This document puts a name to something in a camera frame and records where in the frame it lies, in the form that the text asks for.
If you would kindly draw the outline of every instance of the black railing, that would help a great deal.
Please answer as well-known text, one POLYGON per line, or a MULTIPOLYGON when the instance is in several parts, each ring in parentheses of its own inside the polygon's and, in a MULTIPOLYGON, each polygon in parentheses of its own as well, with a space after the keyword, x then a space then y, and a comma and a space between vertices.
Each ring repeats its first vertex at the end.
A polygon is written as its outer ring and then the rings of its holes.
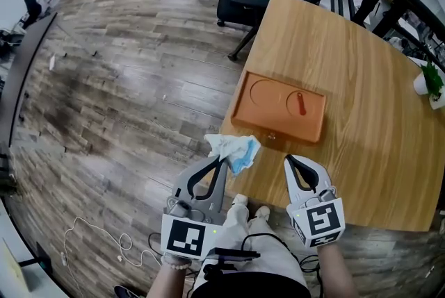
MULTIPOLYGON (((351 20, 359 25, 364 25, 364 20, 375 8, 379 0, 363 0, 359 10, 351 17, 351 20)), ((398 20, 411 10, 430 30, 440 39, 445 41, 445 26, 436 15, 425 6, 420 0, 393 0, 391 8, 385 13, 378 25, 373 29, 373 33, 383 38, 391 29, 397 30, 403 37, 407 38, 414 46, 424 52, 427 57, 434 62, 442 71, 445 67, 439 59, 431 53, 427 46, 414 38, 405 29, 398 26, 398 20)))
POLYGON ((355 15, 354 0, 348 0, 349 19, 352 19, 355 15))

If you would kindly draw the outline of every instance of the person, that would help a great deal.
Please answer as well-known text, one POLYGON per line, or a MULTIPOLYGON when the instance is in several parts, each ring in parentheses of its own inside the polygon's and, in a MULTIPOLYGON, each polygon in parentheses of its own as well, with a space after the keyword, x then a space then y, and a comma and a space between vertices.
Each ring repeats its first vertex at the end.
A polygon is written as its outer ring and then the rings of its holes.
MULTIPOLYGON (((215 247, 241 249, 249 234, 269 233, 275 235, 267 221, 270 209, 262 206, 248 222, 248 198, 238 194, 227 213, 223 231, 216 239, 215 247)), ((203 297, 273 297, 289 295, 310 297, 305 278, 297 260, 277 239, 269 235, 248 238, 248 249, 261 254, 251 261, 235 263, 237 271, 221 274, 206 281, 203 269, 214 260, 205 260, 197 276, 191 298, 203 297)), ((336 243, 317 247, 321 280, 327 298, 356 298, 357 289, 336 243)), ((186 270, 190 261, 166 254, 163 264, 147 298, 180 298, 183 295, 186 270)))

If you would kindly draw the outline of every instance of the white pants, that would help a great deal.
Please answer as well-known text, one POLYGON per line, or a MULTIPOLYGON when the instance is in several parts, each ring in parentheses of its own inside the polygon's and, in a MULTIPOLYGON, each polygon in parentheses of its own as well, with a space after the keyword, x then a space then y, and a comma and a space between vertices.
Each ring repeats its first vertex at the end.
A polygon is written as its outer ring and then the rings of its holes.
MULTIPOLYGON (((249 210, 247 207, 243 204, 234 204, 227 212, 227 219, 216 239, 215 247, 239 250, 244 238, 249 234, 271 233, 276 235, 264 218, 257 217, 249 222, 248 218, 249 210)), ((261 254, 261 257, 247 262, 233 263, 238 271, 279 274, 307 287, 297 260, 277 239, 266 235, 248 238, 244 244, 244 250, 256 251, 261 254)), ((207 282, 204 279, 204 266, 216 263, 218 263, 217 260, 205 260, 203 262, 202 269, 196 278, 194 289, 207 282)))

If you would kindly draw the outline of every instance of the wooden tray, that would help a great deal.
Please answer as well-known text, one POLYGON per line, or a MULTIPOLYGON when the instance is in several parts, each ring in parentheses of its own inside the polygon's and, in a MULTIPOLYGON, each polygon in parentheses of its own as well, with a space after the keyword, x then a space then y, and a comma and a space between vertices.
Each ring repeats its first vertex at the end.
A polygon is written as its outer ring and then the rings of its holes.
POLYGON ((318 142, 325 103, 322 94, 246 72, 231 121, 269 138, 318 142))

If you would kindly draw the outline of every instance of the red handle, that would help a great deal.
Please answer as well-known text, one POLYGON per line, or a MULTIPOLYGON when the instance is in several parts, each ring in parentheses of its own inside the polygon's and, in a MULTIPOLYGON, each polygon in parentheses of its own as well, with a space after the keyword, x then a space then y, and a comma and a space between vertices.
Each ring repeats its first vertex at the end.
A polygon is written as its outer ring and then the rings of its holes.
POLYGON ((306 115, 305 101, 303 100, 303 94, 298 92, 297 96, 298 96, 298 105, 300 106, 300 114, 306 115))

